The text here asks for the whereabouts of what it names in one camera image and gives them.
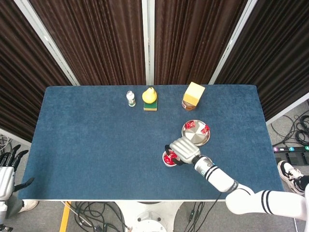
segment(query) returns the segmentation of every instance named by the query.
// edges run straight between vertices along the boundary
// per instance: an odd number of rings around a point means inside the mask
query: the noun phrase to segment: blue tablecloth
[[[201,153],[232,178],[254,191],[282,190],[256,87],[205,87],[190,112],[181,106],[184,85],[155,86],[157,112],[143,111],[146,86],[48,87],[24,175],[35,180],[19,198],[213,200],[219,192],[192,165],[162,161],[191,119],[210,126]]]

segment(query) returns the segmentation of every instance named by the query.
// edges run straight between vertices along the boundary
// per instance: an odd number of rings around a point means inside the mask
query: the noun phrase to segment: brown jar
[[[191,111],[191,110],[194,110],[196,108],[196,106],[190,104],[190,103],[187,103],[186,101],[182,100],[182,106],[185,110],[187,111]]]

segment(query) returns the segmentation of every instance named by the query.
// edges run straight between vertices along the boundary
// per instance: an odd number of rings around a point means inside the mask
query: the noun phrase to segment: curtain
[[[144,85],[141,0],[30,0],[81,85]]]
[[[155,84],[207,84],[246,0],[155,1]]]
[[[0,128],[31,142],[46,87],[70,82],[13,1],[0,30]]]
[[[259,0],[216,84],[257,85],[266,120],[309,92],[309,1]]]

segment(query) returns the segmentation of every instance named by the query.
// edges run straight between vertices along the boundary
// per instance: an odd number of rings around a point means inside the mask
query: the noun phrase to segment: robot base
[[[132,232],[173,232],[174,220],[183,202],[143,204],[134,201],[115,202]]]

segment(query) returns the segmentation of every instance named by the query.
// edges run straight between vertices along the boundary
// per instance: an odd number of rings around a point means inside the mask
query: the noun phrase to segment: metal plate
[[[186,125],[186,123],[188,123],[190,121],[194,121],[195,127],[191,127],[189,129],[186,129],[185,125]],[[200,120],[196,120],[196,119],[195,120],[190,120],[190,121],[187,121],[183,125],[182,135],[187,137],[196,146],[202,146],[205,143],[207,143],[209,138],[210,138],[210,136],[211,136],[210,130],[207,131],[206,134],[203,134],[201,132],[201,130],[205,128],[206,123],[202,122]]]

